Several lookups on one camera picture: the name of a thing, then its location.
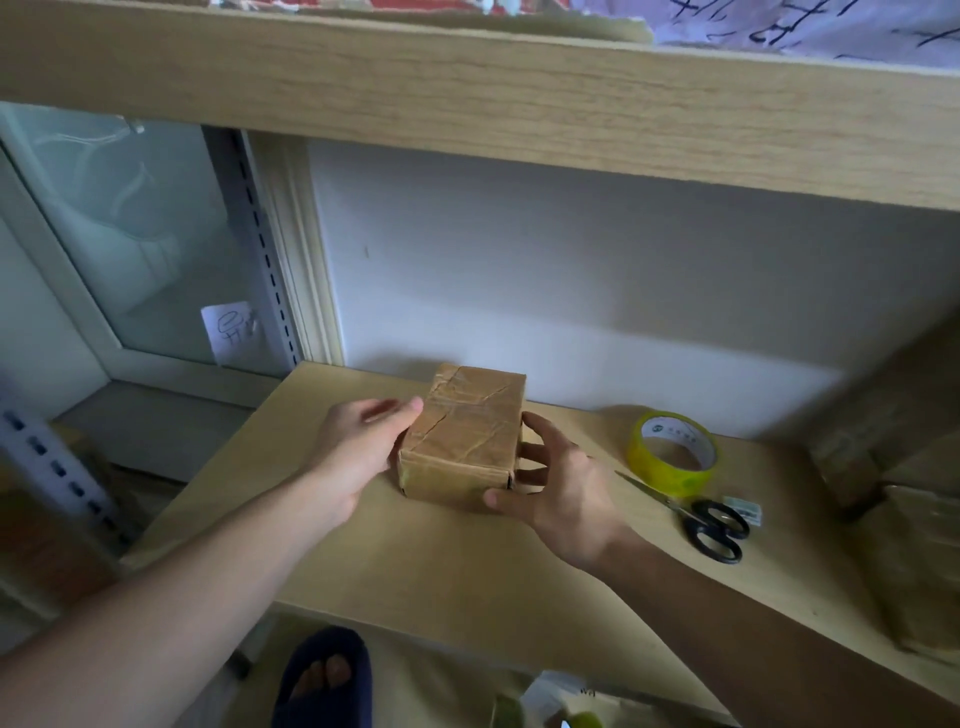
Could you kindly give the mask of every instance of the scissors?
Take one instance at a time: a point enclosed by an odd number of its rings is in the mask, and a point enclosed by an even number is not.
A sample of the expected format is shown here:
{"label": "scissors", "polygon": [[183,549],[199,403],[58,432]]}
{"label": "scissors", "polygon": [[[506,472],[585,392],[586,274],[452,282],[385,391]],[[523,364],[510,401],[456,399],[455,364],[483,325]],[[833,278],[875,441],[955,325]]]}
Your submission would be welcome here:
{"label": "scissors", "polygon": [[[620,471],[616,471],[616,474],[680,516],[680,524],[684,527],[686,539],[705,556],[721,564],[738,564],[743,558],[743,551],[737,541],[743,541],[750,535],[750,525],[729,505],[701,498],[694,500],[689,508],[686,508],[672,497],[655,491],[642,480],[637,480]],[[714,512],[719,513],[723,519],[714,516]],[[702,538],[704,536],[711,539],[719,548],[706,543]]]}

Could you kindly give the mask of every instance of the wooden shelf edge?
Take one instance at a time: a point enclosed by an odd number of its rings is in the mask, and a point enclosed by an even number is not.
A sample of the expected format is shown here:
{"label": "wooden shelf edge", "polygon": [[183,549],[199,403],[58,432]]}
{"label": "wooden shelf edge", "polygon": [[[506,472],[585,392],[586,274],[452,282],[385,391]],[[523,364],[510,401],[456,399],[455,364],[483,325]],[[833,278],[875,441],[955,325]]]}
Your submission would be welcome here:
{"label": "wooden shelf edge", "polygon": [[960,76],[117,0],[0,4],[0,99],[960,209]]}

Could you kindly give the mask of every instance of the tape roll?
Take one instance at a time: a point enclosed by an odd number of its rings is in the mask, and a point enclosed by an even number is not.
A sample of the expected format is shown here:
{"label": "tape roll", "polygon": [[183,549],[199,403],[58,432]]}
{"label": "tape roll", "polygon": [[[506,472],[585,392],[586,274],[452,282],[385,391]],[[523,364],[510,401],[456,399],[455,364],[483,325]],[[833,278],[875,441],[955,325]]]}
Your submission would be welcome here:
{"label": "tape roll", "polygon": [[[676,458],[678,449],[684,462]],[[719,459],[720,449],[710,433],[675,412],[648,412],[636,421],[627,446],[630,470],[651,488],[677,498],[700,493]]]}

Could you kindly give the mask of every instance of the hand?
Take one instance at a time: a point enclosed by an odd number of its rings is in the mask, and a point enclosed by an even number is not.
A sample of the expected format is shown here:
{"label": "hand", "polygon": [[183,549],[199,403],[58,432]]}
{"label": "hand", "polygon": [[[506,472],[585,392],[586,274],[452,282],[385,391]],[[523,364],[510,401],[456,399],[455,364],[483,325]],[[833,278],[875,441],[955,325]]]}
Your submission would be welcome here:
{"label": "hand", "polygon": [[324,516],[333,528],[356,508],[364,486],[390,468],[400,435],[423,409],[423,400],[357,400],[330,407],[317,443],[298,479],[319,482]]}
{"label": "hand", "polygon": [[529,525],[571,566],[594,572],[600,556],[619,535],[633,534],[607,492],[604,480],[609,472],[546,418],[524,412],[523,422],[543,445],[521,444],[520,457],[546,467],[517,470],[516,480],[544,488],[529,495],[491,488],[484,502]]}

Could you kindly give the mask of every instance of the white wall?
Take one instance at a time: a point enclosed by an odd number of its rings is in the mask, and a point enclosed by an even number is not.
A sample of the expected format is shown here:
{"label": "white wall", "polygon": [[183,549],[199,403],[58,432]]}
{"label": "white wall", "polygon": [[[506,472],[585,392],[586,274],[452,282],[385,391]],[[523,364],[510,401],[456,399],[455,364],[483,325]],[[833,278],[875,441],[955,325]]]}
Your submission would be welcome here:
{"label": "white wall", "polygon": [[44,417],[56,417],[109,382],[3,220],[0,312],[0,376]]}
{"label": "white wall", "polygon": [[960,303],[960,216],[313,141],[347,364],[782,435]]}

